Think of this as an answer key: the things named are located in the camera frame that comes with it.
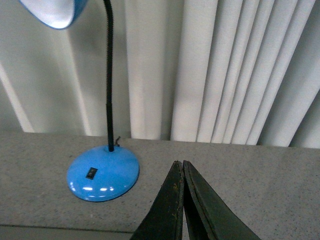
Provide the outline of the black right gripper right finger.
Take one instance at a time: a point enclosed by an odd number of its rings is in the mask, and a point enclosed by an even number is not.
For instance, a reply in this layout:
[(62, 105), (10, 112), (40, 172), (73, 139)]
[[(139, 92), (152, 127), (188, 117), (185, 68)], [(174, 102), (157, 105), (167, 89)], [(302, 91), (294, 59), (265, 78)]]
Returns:
[(184, 212), (191, 240), (258, 240), (190, 161), (183, 162)]

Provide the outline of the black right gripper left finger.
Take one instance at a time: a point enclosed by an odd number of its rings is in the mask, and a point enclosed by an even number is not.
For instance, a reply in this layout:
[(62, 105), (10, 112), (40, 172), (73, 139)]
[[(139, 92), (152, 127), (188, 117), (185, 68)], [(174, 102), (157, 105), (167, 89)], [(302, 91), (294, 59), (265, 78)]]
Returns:
[(174, 161), (149, 212), (132, 240), (181, 240), (183, 233), (185, 174)]

